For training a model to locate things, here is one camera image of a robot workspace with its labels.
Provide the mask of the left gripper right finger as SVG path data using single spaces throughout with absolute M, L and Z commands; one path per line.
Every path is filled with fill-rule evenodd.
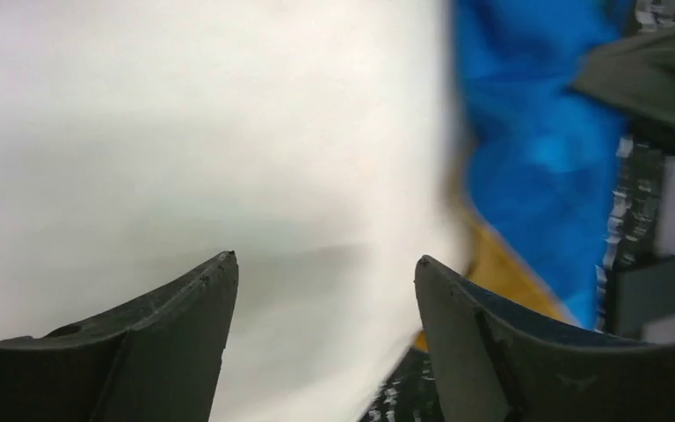
M 675 343 L 562 323 L 430 256 L 415 290 L 445 420 L 675 422 Z

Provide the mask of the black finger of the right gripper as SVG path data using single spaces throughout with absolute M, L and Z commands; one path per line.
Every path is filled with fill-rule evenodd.
M 593 49 L 571 85 L 627 114 L 637 134 L 675 155 L 675 26 Z

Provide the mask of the yellow and blue pillowcase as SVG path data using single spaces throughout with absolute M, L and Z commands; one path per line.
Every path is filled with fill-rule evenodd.
M 599 270 L 626 117 L 576 92 L 595 48 L 620 38 L 629 1 L 453 1 L 461 153 L 451 184 L 468 230 L 455 270 L 594 331 Z

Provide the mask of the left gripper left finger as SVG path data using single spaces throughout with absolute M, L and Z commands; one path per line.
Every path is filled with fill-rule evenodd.
M 238 288 L 236 254 L 45 337 L 0 340 L 0 421 L 206 421 Z

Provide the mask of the white pillow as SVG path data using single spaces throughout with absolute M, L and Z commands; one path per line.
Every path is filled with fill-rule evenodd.
M 460 269 L 448 1 L 0 1 L 0 339 L 239 261 L 214 421 L 357 421 Z

